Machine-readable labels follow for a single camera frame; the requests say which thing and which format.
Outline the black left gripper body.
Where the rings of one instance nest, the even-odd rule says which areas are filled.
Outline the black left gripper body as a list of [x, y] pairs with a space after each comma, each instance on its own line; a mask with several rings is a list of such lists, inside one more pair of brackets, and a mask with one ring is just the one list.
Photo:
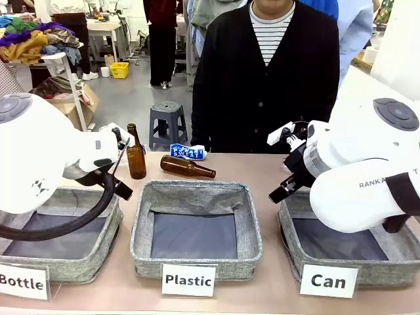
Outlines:
[[109, 173], [109, 170], [112, 168], [113, 163], [100, 167], [99, 169], [92, 171], [85, 175], [84, 177], [78, 178], [75, 181], [84, 185], [84, 186], [94, 186], [99, 185], [104, 187], [104, 179], [102, 178], [103, 174], [109, 174], [112, 176], [114, 181], [114, 194], [123, 198], [126, 201], [129, 201], [133, 194], [133, 190], [129, 188], [124, 182], [119, 180], [114, 174]]

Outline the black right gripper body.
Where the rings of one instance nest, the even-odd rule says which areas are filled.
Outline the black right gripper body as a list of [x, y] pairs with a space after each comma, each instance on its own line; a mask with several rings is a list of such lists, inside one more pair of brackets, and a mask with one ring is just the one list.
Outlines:
[[300, 145], [284, 160], [284, 165], [292, 175], [286, 180], [288, 190], [298, 190], [302, 187], [311, 188], [315, 177], [310, 174], [304, 163], [306, 144]]

